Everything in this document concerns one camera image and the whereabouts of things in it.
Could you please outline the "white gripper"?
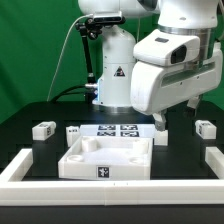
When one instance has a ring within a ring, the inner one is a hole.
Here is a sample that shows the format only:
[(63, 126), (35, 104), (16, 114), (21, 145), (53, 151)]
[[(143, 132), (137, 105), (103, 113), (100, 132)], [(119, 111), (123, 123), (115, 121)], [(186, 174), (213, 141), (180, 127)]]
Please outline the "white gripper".
[(199, 70), (187, 70), (183, 64), (164, 68), (137, 62), (132, 73), (131, 104), (140, 113), (153, 114), (157, 131), (166, 129), (165, 114), (159, 111), (183, 101), (188, 100), (184, 115), (195, 117), (201, 94), (215, 89), (221, 81), (222, 61), (222, 51), (215, 49)]

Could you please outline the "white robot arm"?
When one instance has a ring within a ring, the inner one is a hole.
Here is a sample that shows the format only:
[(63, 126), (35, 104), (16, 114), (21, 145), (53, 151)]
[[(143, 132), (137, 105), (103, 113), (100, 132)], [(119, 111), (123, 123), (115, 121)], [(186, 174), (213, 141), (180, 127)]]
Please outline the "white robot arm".
[(103, 73), (93, 103), (134, 109), (165, 129), (165, 111), (195, 109), (221, 80), (215, 41), (221, 0), (78, 0), (90, 38), (103, 38)]

